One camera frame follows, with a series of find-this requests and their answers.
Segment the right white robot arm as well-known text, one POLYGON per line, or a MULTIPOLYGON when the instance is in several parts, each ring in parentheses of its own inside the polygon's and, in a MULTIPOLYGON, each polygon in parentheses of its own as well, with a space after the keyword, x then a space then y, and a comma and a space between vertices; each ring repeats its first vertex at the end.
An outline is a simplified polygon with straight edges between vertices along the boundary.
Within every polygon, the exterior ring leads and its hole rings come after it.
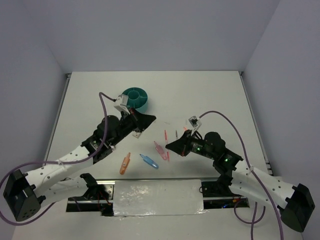
POLYGON ((310 190, 303 184, 293 185, 248 166, 245 160, 226 147, 226 142, 217 132, 208 132, 203 139, 183 133, 179 139, 165 147, 182 157, 194 153, 213 161, 220 174, 217 190, 223 196, 231 193, 241 195, 279 210, 280 220, 289 228, 302 233, 315 209, 310 190))

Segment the red slim pen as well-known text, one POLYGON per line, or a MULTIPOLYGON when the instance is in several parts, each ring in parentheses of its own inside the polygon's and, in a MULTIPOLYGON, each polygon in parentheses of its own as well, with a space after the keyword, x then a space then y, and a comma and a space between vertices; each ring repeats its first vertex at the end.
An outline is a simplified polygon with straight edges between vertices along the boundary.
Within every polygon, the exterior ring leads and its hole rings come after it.
MULTIPOLYGON (((164 139, 165 139, 165 145, 167 145, 168 144, 168 134, 167 134, 166 129, 164 130, 164 139)), ((167 149, 167 147, 166 147, 166 154, 167 154, 167 161, 170 162, 170 153, 169 153, 169 150, 167 149)))

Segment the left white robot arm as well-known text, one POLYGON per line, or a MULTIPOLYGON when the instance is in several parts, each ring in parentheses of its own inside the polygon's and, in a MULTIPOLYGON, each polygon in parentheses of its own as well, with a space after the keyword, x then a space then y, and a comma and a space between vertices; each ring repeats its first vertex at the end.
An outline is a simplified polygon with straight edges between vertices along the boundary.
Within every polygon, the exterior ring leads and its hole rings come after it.
POLYGON ((103 188, 89 173, 71 178, 79 170, 88 168, 109 156, 116 145, 132 132, 142 133, 154 121, 156 116, 143 114, 131 108, 121 112, 121 117, 104 117, 93 134, 76 149, 65 156, 41 163, 40 167, 23 173, 25 164, 15 167, 7 173, 1 184, 5 184, 3 197, 11 210, 15 221, 1 215, 8 224, 23 226, 41 217, 39 210, 49 209, 54 203, 66 198, 84 196, 91 200, 103 188))

